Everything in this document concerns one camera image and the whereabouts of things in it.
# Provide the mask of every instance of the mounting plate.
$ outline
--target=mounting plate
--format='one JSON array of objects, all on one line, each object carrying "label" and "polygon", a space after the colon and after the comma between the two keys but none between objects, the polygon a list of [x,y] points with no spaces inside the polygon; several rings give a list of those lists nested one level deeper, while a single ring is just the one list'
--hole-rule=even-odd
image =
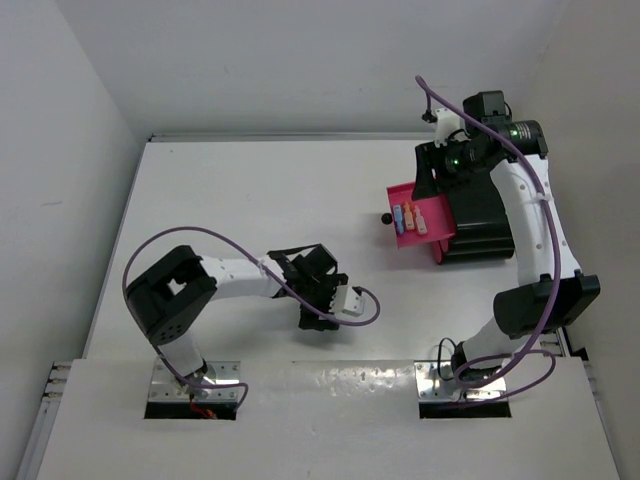
[{"label": "mounting plate", "polygon": [[[420,405],[420,418],[485,418],[510,417],[509,401],[498,400],[492,403],[483,401],[497,398],[507,391],[503,378],[486,387],[462,390],[453,380],[445,381],[438,375],[436,361],[417,361],[414,363],[416,387]],[[440,362],[443,378],[453,378],[451,362]]]},{"label": "mounting plate", "polygon": [[[204,383],[233,385],[240,381],[240,362],[206,362]],[[202,390],[195,402],[201,408],[213,410],[218,419],[235,420],[235,407],[242,388]],[[147,395],[145,418],[201,418],[190,406],[189,394],[158,358],[153,367]]]}]

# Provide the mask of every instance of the white table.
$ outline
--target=white table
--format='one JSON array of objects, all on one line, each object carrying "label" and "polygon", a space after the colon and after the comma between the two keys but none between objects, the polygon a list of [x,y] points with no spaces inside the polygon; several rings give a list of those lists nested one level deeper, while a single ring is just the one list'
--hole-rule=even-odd
[{"label": "white table", "polygon": [[[217,230],[249,251],[323,243],[355,284],[373,290],[381,318],[363,329],[297,329],[291,300],[213,302],[193,328],[203,354],[261,360],[424,358],[443,336],[462,340],[492,315],[494,295],[516,285],[515,262],[437,266],[429,246],[398,250],[385,188],[415,177],[408,141],[148,144],[133,187],[86,356],[146,359],[152,349],[125,309],[123,267],[135,248],[178,225]],[[181,243],[210,256],[238,254],[202,234],[152,244],[131,280]]]},{"label": "white table", "polygon": [[[418,419],[412,360],[433,358],[443,336],[473,335],[516,278],[514,261],[440,267],[426,246],[396,249],[380,222],[385,188],[412,180],[416,143],[149,144],[39,478],[617,478],[579,359],[560,359],[551,379],[512,401],[511,419]],[[143,420],[154,354],[120,276],[142,241],[177,225],[212,228],[257,254],[322,242],[383,314],[321,333],[297,329],[291,300],[213,302],[193,328],[208,359],[242,362],[251,391],[238,420]],[[236,256],[177,234],[141,255],[133,275],[179,243]],[[508,387],[547,362],[525,360]]]}]

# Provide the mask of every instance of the small bottle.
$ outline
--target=small bottle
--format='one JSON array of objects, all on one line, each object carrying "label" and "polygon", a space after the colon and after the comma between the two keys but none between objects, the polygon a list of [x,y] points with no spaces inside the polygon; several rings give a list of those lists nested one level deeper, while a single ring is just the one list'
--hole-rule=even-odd
[{"label": "small bottle", "polygon": [[393,221],[396,224],[396,231],[398,235],[404,234],[404,223],[402,215],[402,207],[400,205],[394,205],[393,208]]},{"label": "small bottle", "polygon": [[427,224],[424,222],[424,217],[420,212],[420,207],[416,205],[416,207],[414,208],[414,212],[416,214],[416,226],[418,227],[418,235],[426,235]]},{"label": "small bottle", "polygon": [[411,205],[409,202],[404,202],[404,224],[407,226],[407,230],[415,230],[416,225],[413,223],[413,213],[411,213]]}]

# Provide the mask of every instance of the white wall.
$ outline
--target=white wall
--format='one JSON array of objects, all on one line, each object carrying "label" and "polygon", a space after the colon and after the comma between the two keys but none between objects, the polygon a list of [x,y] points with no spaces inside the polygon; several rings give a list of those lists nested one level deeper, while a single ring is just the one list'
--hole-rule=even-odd
[{"label": "white wall", "polygon": [[454,101],[522,98],[565,0],[57,0],[125,117],[176,131],[418,131]]},{"label": "white wall", "polygon": [[587,348],[629,479],[640,472],[639,18],[637,0],[572,2],[524,108],[545,129],[567,237],[602,284],[570,334]]},{"label": "white wall", "polygon": [[0,479],[81,354],[140,145],[53,0],[0,2]]}]

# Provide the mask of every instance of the red tray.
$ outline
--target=red tray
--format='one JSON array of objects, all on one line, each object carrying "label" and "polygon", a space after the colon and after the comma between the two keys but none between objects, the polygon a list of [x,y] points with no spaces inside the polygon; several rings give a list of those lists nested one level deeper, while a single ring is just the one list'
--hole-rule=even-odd
[{"label": "red tray", "polygon": [[411,200],[411,193],[413,192],[414,185],[415,183],[411,182],[387,187],[387,196],[389,197],[389,210],[391,211],[391,215],[393,215],[394,205],[402,206],[405,202],[409,202],[412,207],[416,205],[420,207],[420,213],[427,225],[426,235],[418,235],[415,230],[405,230],[402,235],[398,235],[396,230],[398,248],[417,245],[419,243],[446,240],[453,237],[456,233],[455,223],[453,221],[453,215],[451,214],[451,208],[449,207],[447,197],[441,194],[437,197],[413,201]]}]

